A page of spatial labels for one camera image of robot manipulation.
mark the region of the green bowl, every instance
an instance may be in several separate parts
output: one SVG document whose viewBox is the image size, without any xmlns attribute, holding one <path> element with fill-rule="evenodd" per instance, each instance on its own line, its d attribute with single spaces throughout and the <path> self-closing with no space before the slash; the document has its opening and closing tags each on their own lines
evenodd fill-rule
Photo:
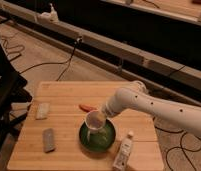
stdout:
<svg viewBox="0 0 201 171">
<path fill-rule="evenodd" d="M 90 139 L 87 139 L 88 128 L 85 123 L 82 124 L 79 131 L 81 144 L 91 152 L 105 152 L 111 147 L 115 141 L 115 128 L 107 119 L 105 126 L 96 134 L 90 134 Z"/>
</svg>

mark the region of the red object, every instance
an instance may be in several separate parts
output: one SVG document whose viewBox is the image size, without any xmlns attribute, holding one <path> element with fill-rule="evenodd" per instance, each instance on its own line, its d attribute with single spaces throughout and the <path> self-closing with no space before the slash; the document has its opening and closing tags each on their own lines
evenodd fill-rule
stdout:
<svg viewBox="0 0 201 171">
<path fill-rule="evenodd" d="M 87 106 L 87 105 L 83 105 L 83 104 L 79 104 L 78 107 L 83 110 L 84 112 L 90 112 L 92 110 L 97 110 L 96 107 L 92 107 L 92 106 Z"/>
<path fill-rule="evenodd" d="M 201 4 L 201 0 L 192 0 L 192 2 L 195 4 Z"/>
</svg>

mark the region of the cable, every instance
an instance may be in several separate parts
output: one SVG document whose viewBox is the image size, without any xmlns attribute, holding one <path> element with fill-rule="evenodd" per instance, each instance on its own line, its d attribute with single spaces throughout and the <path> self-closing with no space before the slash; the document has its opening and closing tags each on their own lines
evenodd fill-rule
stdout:
<svg viewBox="0 0 201 171">
<path fill-rule="evenodd" d="M 154 2 L 151 2 L 151 1 L 148 1 L 148 0 L 142 0 L 142 1 L 144 1 L 144 2 L 146 2 L 146 3 L 149 3 L 149 4 L 152 4 L 152 5 L 154 5 L 156 8 L 160 9 L 160 6 L 158 6 L 158 5 L 155 4 Z"/>
<path fill-rule="evenodd" d="M 154 126 L 156 129 L 160 130 L 160 131 L 163 131 L 163 132 L 166 132 L 166 133 L 170 133 L 170 134 L 180 134 L 180 133 L 183 133 L 184 131 L 183 130 L 180 130 L 180 131 L 170 131 L 170 130 L 166 130 L 166 129 L 162 129 L 162 128 L 159 128 L 157 126 Z"/>
<path fill-rule="evenodd" d="M 78 43 L 76 41 L 75 45 L 74 45 L 74 48 L 72 50 L 72 54 L 71 54 L 71 56 L 70 56 L 70 58 L 68 60 L 69 61 L 68 62 L 68 66 L 61 72 L 61 74 L 58 76 L 58 78 L 56 79 L 56 81 L 59 81 L 61 79 L 62 75 L 69 69 L 77 45 L 78 45 Z"/>
<path fill-rule="evenodd" d="M 15 33 L 11 37 L 0 36 L 0 40 L 3 41 L 2 45 L 4 47 L 6 55 L 9 57 L 10 55 L 14 55 L 15 54 L 15 57 L 13 57 L 12 59 L 10 59 L 10 61 L 13 61 L 13 60 L 17 59 L 18 57 L 20 57 L 21 56 L 21 52 L 24 51 L 24 49 L 25 49 L 24 45 L 9 46 L 9 39 L 14 38 L 17 34 L 18 33 Z"/>
<path fill-rule="evenodd" d="M 185 67 L 186 67 L 186 65 L 181 66 L 179 69 L 174 70 L 174 71 L 172 71 L 171 73 L 169 73 L 166 77 L 167 77 L 167 78 L 170 78 L 173 74 L 175 74 L 175 73 L 181 71 L 181 70 L 182 70 L 183 68 L 185 68 Z M 152 91 L 150 91 L 149 93 L 151 94 L 151 93 L 154 93 L 154 92 L 160 92 L 160 91 L 163 91 L 165 88 L 166 88 L 166 87 L 163 86 L 162 88 L 152 90 Z"/>
<path fill-rule="evenodd" d="M 77 45 L 80 44 L 82 42 L 82 38 L 78 38 L 75 42 L 74 42 L 74 48 L 72 50 L 72 53 L 71 53 L 71 56 L 69 59 L 65 60 L 64 62 L 44 62 L 44 63 L 40 63 L 40 64 L 36 64 L 36 65 L 33 65 L 23 71 L 20 72 L 20 74 L 23 74 L 33 68 L 36 68 L 36 67 L 39 67 L 39 66 L 43 66 L 43 65 L 64 65 L 64 64 L 67 64 L 68 63 L 68 66 L 61 72 L 61 74 L 58 76 L 58 78 L 56 79 L 56 81 L 59 81 L 61 76 L 68 70 L 68 68 L 70 67 L 70 64 L 71 64 L 71 61 L 72 61 L 72 58 L 73 58 L 73 55 L 75 53 L 75 50 L 77 48 Z"/>
<path fill-rule="evenodd" d="M 171 151 L 173 151 L 174 149 L 181 149 L 181 151 L 183 152 L 185 158 L 186 158 L 187 161 L 190 163 L 190 165 L 192 166 L 192 168 L 193 168 L 195 171 L 197 171 L 196 167 L 194 166 L 194 164 L 192 163 L 192 161 L 190 160 L 190 158 L 189 158 L 188 155 L 186 154 L 186 151 L 188 151 L 188 152 L 193 152 L 193 153 L 199 152 L 199 151 L 201 151 L 201 146 L 200 146 L 198 149 L 195 149 L 195 150 L 191 150 L 191 149 L 188 149 L 188 148 L 183 147 L 183 139 L 184 139 L 184 137 L 185 137 L 187 134 L 188 134 L 187 132 L 185 132 L 185 133 L 182 134 L 182 136 L 181 136 L 181 138 L 180 138 L 180 146 L 172 147 L 172 148 L 170 148 L 170 149 L 166 152 L 166 164 L 167 164 L 167 166 L 169 167 L 169 169 L 172 170 L 172 171 L 173 171 L 174 169 L 171 167 L 171 165 L 170 165 L 170 163 L 169 163 L 169 161 L 168 161 L 168 155 L 169 155 L 169 153 L 170 153 Z"/>
</svg>

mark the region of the white bottle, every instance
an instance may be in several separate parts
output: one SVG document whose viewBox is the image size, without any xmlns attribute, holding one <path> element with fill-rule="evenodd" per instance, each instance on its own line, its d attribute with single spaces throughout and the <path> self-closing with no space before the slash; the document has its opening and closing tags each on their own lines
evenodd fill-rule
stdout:
<svg viewBox="0 0 201 171">
<path fill-rule="evenodd" d="M 122 140 L 119 152 L 113 162 L 114 171 L 125 171 L 133 147 L 133 136 L 134 133 L 130 131 L 127 137 Z"/>
<path fill-rule="evenodd" d="M 58 13 L 57 11 L 55 11 L 55 8 L 53 7 L 52 3 L 50 3 L 50 7 L 51 7 L 51 21 L 53 22 L 58 22 Z"/>
</svg>

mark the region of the bottle cap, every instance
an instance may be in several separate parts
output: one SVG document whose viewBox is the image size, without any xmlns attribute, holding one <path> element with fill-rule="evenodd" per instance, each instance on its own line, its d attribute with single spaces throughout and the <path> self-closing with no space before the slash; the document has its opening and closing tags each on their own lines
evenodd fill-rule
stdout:
<svg viewBox="0 0 201 171">
<path fill-rule="evenodd" d="M 128 138 L 132 138 L 134 136 L 134 132 L 133 131 L 129 131 L 127 134 Z"/>
</svg>

